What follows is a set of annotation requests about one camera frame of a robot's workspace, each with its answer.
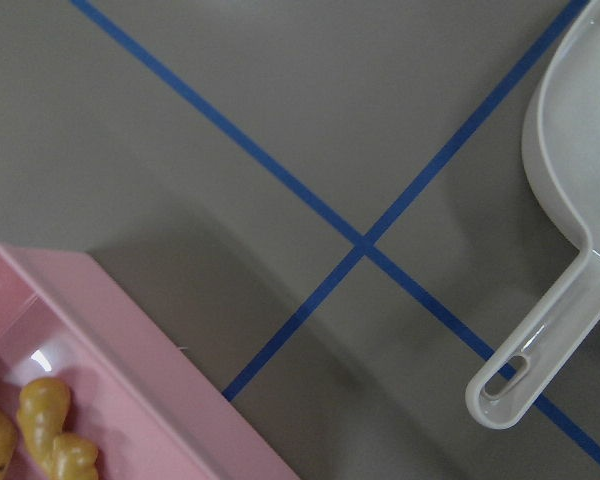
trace gray floor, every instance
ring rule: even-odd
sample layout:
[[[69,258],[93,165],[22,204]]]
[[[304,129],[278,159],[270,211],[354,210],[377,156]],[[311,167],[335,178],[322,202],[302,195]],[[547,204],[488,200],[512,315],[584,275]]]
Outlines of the gray floor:
[[[93,4],[365,232],[565,0]],[[527,186],[550,53],[378,248],[496,347],[573,259]],[[0,1],[0,241],[88,251],[224,389],[351,244],[68,1]],[[600,479],[363,259],[235,399],[305,479]],[[547,396],[600,445],[600,324]]]

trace translucent plastic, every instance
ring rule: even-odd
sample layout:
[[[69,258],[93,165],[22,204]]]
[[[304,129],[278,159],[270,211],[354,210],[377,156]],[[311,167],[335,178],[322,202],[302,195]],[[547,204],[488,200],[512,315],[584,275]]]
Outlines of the translucent plastic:
[[[600,0],[563,39],[524,125],[523,158],[543,208],[580,254],[467,386],[471,414],[514,425],[600,319]],[[499,392],[485,385],[523,365]]]

